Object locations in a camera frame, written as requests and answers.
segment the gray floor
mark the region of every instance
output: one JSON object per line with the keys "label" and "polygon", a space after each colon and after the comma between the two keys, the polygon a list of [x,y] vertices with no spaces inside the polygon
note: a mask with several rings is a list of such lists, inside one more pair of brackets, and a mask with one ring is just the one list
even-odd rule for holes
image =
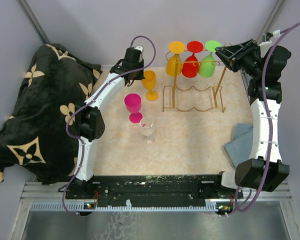
{"label": "gray floor", "polygon": [[31,212],[23,240],[288,240],[278,202],[226,217],[198,212]]}

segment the tabletop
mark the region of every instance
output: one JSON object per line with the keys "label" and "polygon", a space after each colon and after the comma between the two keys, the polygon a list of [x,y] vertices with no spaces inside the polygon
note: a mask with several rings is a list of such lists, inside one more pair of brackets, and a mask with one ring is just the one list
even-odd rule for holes
{"label": "tabletop", "polygon": [[[195,86],[204,89],[216,86],[223,71],[217,66],[211,78],[178,76],[177,85],[187,89]],[[240,73],[225,72],[222,81],[222,100],[226,107],[208,112],[192,110],[180,112],[176,109],[162,111],[164,85],[172,85],[173,77],[166,74],[165,67],[151,67],[156,74],[156,90],[159,98],[146,100],[147,90],[141,81],[124,87],[112,99],[102,117],[105,123],[103,136],[97,141],[94,161],[95,175],[187,175],[218,174],[234,169],[224,149],[231,141],[235,126],[252,123],[252,113]],[[103,69],[94,91],[105,81],[109,69]],[[139,124],[129,121],[124,98],[127,94],[141,96],[141,113],[154,119],[155,141],[147,144]],[[166,88],[165,105],[171,104],[171,88]],[[194,89],[176,92],[176,103],[180,108],[197,107],[207,109],[212,103],[209,91]]]}

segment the wall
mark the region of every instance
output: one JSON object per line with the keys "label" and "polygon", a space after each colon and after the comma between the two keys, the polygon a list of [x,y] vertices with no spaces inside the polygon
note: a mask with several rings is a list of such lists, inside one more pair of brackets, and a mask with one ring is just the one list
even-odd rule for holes
{"label": "wall", "polygon": [[[19,86],[41,40],[16,0],[0,0],[0,129],[11,115]],[[0,240],[8,238],[26,180],[20,166],[4,171],[0,184]]]}
{"label": "wall", "polygon": [[[113,65],[133,37],[157,47],[153,66],[165,66],[172,41],[239,44],[257,38],[275,0],[27,0],[51,42],[85,61]],[[152,48],[145,40],[145,61]]]}
{"label": "wall", "polygon": [[[300,0],[287,0],[271,30],[286,29],[300,22]],[[300,26],[280,43],[292,52],[282,72],[282,104],[279,112],[279,147],[290,165],[289,186],[300,214]]]}

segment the plush blanket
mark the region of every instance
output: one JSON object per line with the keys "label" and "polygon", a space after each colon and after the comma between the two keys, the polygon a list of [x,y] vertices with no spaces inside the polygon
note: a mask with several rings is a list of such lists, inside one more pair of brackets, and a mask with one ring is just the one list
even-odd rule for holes
{"label": "plush blanket", "polygon": [[[75,104],[90,97],[99,64],[81,61],[60,44],[42,45],[21,83],[11,117],[0,131],[0,182],[19,164],[42,184],[64,180],[74,169],[78,140],[66,133]],[[76,119],[69,130],[76,134]]]}

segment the blue cloth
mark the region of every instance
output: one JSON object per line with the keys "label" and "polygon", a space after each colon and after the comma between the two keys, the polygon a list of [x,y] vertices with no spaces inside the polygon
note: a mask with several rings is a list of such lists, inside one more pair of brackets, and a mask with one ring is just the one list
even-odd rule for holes
{"label": "blue cloth", "polygon": [[253,130],[253,124],[237,124],[232,141],[224,145],[235,167],[249,159],[253,143]]}

